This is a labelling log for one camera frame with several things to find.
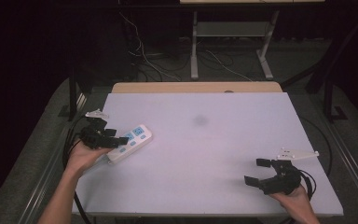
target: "metal bar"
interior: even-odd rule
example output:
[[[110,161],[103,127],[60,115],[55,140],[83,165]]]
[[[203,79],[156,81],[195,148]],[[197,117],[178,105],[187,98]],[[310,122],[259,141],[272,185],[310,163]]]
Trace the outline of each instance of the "metal bar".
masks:
[[[316,96],[311,97],[311,101],[314,103],[314,105],[316,107],[319,107],[319,106],[317,106],[315,98],[316,98]],[[336,126],[334,124],[330,123],[330,121],[324,116],[324,114],[320,110],[317,110],[317,111],[318,111],[321,121],[324,122],[325,128],[333,136],[335,143],[337,145],[337,151],[338,151],[342,161],[344,162],[345,166],[347,167],[353,182],[355,183],[356,187],[358,188],[358,164],[357,164],[357,162],[351,155],[349,149],[345,145],[345,142],[340,137]]]
[[[333,105],[333,82],[327,79],[324,82],[324,115],[333,122],[331,106]]]
[[[83,94],[80,94],[77,100],[77,111],[81,111],[83,109],[84,104],[87,101],[87,97]],[[64,145],[64,141],[66,139],[66,135],[68,133],[69,128],[72,123],[68,123],[65,128],[62,130],[60,134],[59,140],[57,142],[57,146],[51,154],[51,157],[48,160],[48,165],[43,171],[42,175],[39,177],[34,190],[31,194],[31,197],[21,214],[19,219],[19,224],[27,224],[27,223],[35,223],[35,216],[39,209],[40,204],[42,203],[48,186],[51,184],[52,178],[57,170],[57,167],[62,162],[62,149]]]
[[[271,21],[268,25],[267,33],[265,36],[263,48],[261,48],[261,50],[259,51],[258,56],[260,58],[266,57],[267,49],[269,48],[269,42],[271,41],[272,34],[274,33],[275,24],[277,23],[278,15],[279,15],[279,11],[275,11],[271,17]]]
[[[76,81],[74,67],[71,66],[69,74],[69,121],[71,121],[77,112],[76,108]]]
[[[192,38],[192,48],[191,48],[191,79],[198,80],[199,79],[199,67],[197,61],[197,11],[194,11],[193,17],[193,38]]]

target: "human arm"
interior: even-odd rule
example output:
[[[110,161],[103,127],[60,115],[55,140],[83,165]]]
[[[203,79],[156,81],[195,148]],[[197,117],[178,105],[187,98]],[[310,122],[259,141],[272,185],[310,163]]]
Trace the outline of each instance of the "human arm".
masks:
[[[38,224],[71,222],[72,203],[78,179],[100,156],[111,150],[112,148],[91,150],[81,141],[75,144],[58,187],[39,218]]]
[[[310,205],[307,192],[301,185],[288,195],[274,193],[269,196],[280,202],[287,213],[300,224],[319,224],[319,220]]]

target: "white tag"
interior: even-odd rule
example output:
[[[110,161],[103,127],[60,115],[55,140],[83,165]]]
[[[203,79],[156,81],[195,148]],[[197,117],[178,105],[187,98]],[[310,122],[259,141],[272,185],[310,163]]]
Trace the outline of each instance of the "white tag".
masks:
[[[109,119],[109,115],[104,114],[103,112],[101,112],[100,109],[97,109],[97,110],[94,110],[91,112],[87,112],[86,117],[98,118],[98,119]]]
[[[318,151],[308,152],[308,151],[302,151],[302,150],[281,148],[281,153],[277,156],[277,160],[278,161],[294,161],[294,160],[301,160],[301,159],[317,157],[317,156],[319,156]]]

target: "wrist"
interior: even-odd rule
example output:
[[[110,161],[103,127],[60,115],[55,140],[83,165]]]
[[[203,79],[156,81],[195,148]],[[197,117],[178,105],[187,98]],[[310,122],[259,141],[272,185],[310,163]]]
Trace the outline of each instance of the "wrist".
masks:
[[[68,178],[73,178],[73,179],[78,179],[83,175],[83,172],[72,168],[72,167],[66,167],[65,170],[63,171],[62,176],[66,176]]]

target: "power strip socket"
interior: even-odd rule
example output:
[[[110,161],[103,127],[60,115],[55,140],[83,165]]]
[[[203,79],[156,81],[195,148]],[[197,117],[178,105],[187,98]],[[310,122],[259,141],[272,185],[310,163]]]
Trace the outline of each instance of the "power strip socket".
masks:
[[[130,154],[145,146],[153,139],[153,134],[143,124],[140,124],[122,137],[128,137],[129,142],[127,145],[119,146],[106,154],[110,164],[116,164],[124,160]]]

